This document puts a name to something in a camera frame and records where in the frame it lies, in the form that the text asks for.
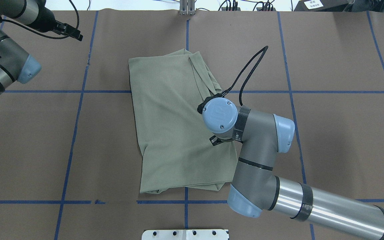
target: folded fabric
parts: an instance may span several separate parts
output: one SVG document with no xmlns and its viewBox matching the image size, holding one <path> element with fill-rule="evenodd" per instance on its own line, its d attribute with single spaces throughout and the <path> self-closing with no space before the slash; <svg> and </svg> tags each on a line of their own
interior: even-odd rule
<svg viewBox="0 0 384 240">
<path fill-rule="evenodd" d="M 232 181 L 233 143 L 212 146 L 213 135 L 196 111 L 221 92 L 199 52 L 128 61 L 137 141 L 143 156 L 140 193 L 172 187 L 220 190 Z"/>
</svg>

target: black clip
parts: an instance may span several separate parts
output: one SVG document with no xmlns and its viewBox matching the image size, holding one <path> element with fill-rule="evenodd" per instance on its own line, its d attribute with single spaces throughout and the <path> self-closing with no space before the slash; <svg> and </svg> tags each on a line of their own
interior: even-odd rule
<svg viewBox="0 0 384 240">
<path fill-rule="evenodd" d="M 232 142 L 233 139 L 228 139 L 228 140 L 224 140 L 224 139 L 221 139 L 221 138 L 218 138 L 216 136 L 212 136 L 210 138 L 210 142 L 213 146 L 216 146 L 216 145 L 219 145 L 220 143 L 228 143 L 228 142 Z"/>
<path fill-rule="evenodd" d="M 216 98 L 216 97 L 222 97 L 221 94 L 215 94 L 214 96 L 210 96 L 210 97 L 206 97 L 204 102 L 201 103 L 200 105 L 198 105 L 198 108 L 196 109 L 199 114 L 202 114 L 202 111 L 204 110 L 204 106 L 207 104 L 207 102 L 209 102 L 210 100 L 212 100 L 213 98 Z"/>
<path fill-rule="evenodd" d="M 65 35 L 70 37 L 75 38 L 79 41 L 82 41 L 82 34 L 81 31 L 78 29 L 75 29 L 73 26 L 70 26 L 67 23 L 61 23 L 56 20 L 56 26 L 53 28 L 53 32 L 59 34 L 59 35 Z"/>
</svg>

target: white label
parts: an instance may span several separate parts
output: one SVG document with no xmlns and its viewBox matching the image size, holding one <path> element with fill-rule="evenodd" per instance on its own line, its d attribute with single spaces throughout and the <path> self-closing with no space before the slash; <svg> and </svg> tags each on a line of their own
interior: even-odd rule
<svg viewBox="0 0 384 240">
<path fill-rule="evenodd" d="M 320 0 L 310 0 L 304 3 L 308 9 L 317 9 L 324 6 Z"/>
</svg>

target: light blue joint cap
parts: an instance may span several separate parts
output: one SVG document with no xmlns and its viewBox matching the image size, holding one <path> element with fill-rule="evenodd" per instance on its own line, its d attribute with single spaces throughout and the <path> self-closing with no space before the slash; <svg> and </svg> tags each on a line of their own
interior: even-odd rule
<svg viewBox="0 0 384 240">
<path fill-rule="evenodd" d="M 295 125 L 291 119 L 273 115 L 275 118 L 276 135 L 278 137 L 278 152 L 286 153 L 293 142 Z"/>
<path fill-rule="evenodd" d="M 209 100 L 204 106 L 202 117 L 211 132 L 220 134 L 235 126 L 238 110 L 230 100 L 224 97 L 216 97 Z"/>
<path fill-rule="evenodd" d="M 237 213 L 246 217 L 260 217 L 262 209 L 258 208 L 242 195 L 236 188 L 230 184 L 229 197 L 227 198 L 229 207 Z"/>
<path fill-rule="evenodd" d="M 39 73 L 39 71 L 41 71 L 41 64 L 29 54 L 17 81 L 23 84 L 28 83 Z"/>
</svg>

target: white metal bracket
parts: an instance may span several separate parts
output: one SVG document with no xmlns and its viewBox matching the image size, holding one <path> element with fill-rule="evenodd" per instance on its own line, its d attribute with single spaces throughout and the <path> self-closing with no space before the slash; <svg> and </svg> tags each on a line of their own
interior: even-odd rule
<svg viewBox="0 0 384 240">
<path fill-rule="evenodd" d="M 195 15 L 195 0 L 180 0 L 180 15 Z"/>
<path fill-rule="evenodd" d="M 146 230 L 142 240 L 229 240 L 225 229 Z"/>
</svg>

